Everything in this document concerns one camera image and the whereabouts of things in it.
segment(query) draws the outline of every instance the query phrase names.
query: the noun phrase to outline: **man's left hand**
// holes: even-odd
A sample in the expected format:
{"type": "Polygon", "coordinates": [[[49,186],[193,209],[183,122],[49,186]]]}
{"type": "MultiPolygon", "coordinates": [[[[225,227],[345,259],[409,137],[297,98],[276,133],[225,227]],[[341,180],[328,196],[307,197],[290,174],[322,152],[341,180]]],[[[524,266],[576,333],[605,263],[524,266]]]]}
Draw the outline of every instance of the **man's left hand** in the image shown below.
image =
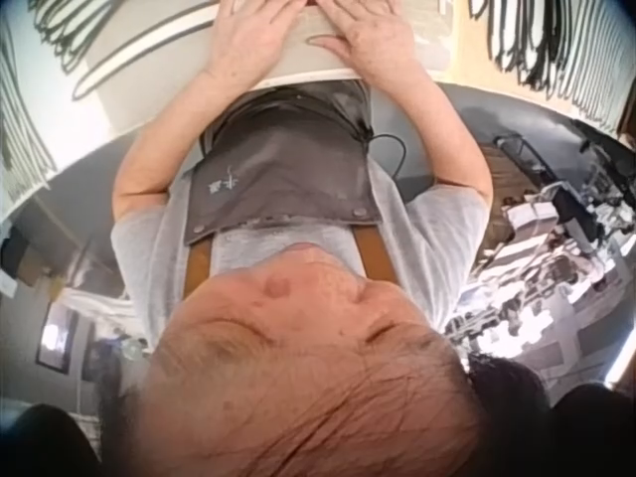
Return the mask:
{"type": "Polygon", "coordinates": [[[237,94],[276,65],[282,45],[307,0],[221,0],[206,72],[237,94]]]}

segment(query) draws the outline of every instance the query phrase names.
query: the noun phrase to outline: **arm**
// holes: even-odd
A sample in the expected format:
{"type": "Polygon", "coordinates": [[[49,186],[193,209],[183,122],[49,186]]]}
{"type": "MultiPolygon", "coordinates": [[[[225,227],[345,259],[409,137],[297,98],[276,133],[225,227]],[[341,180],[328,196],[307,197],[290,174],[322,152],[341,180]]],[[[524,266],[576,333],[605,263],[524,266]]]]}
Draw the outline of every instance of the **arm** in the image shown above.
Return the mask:
{"type": "Polygon", "coordinates": [[[486,158],[441,88],[418,66],[394,101],[424,144],[438,182],[474,189],[490,207],[493,183],[486,158]]]}
{"type": "Polygon", "coordinates": [[[167,202],[168,188],[199,135],[276,64],[305,4],[246,0],[234,12],[233,0],[221,0],[210,64],[144,129],[119,168],[112,193],[116,222],[167,202]]]}
{"type": "Polygon", "coordinates": [[[444,92],[419,64],[399,0],[317,0],[345,38],[316,37],[326,48],[383,90],[413,122],[441,183],[477,191],[490,206],[488,164],[444,92]]]}
{"type": "Polygon", "coordinates": [[[199,74],[139,135],[119,167],[112,191],[115,221],[163,205],[168,188],[199,135],[236,98],[224,82],[199,74]]]}

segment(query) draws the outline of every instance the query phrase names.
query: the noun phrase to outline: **short sleeve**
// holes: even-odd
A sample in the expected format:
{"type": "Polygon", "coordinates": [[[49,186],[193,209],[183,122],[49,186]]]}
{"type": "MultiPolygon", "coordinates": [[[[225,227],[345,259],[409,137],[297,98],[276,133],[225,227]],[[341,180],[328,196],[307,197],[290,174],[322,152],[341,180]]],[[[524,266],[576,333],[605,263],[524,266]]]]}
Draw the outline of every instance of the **short sleeve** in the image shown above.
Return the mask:
{"type": "Polygon", "coordinates": [[[165,206],[133,212],[118,221],[110,240],[126,291],[138,316],[145,316],[149,270],[165,206]]]}
{"type": "Polygon", "coordinates": [[[431,277],[428,318],[442,330],[468,279],[490,209],[473,189],[436,185],[408,203],[406,211],[423,239],[423,266],[431,277]]]}

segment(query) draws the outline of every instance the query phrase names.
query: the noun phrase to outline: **dark gray apron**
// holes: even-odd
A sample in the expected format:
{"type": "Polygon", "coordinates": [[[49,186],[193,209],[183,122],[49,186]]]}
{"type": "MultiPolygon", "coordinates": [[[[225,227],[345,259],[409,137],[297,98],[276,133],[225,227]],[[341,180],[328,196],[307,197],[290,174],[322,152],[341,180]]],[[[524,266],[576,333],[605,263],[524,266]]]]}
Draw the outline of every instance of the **dark gray apron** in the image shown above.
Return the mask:
{"type": "Polygon", "coordinates": [[[202,136],[185,243],[236,227],[379,223],[367,166],[372,137],[359,81],[243,96],[202,136]]]}

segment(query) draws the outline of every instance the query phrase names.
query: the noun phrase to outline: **black cord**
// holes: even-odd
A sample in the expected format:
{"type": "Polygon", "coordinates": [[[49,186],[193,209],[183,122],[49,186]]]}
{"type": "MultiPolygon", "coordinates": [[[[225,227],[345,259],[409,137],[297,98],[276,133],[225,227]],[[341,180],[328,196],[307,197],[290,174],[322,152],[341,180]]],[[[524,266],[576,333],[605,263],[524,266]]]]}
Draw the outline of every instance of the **black cord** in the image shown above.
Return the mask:
{"type": "Polygon", "coordinates": [[[399,164],[397,164],[396,171],[391,174],[391,178],[395,180],[399,174],[399,171],[401,171],[401,168],[404,165],[404,161],[406,160],[406,144],[394,134],[377,134],[369,140],[368,144],[371,145],[372,142],[374,142],[376,139],[380,139],[381,137],[389,137],[391,139],[394,139],[401,146],[401,157],[399,158],[399,164]]]}

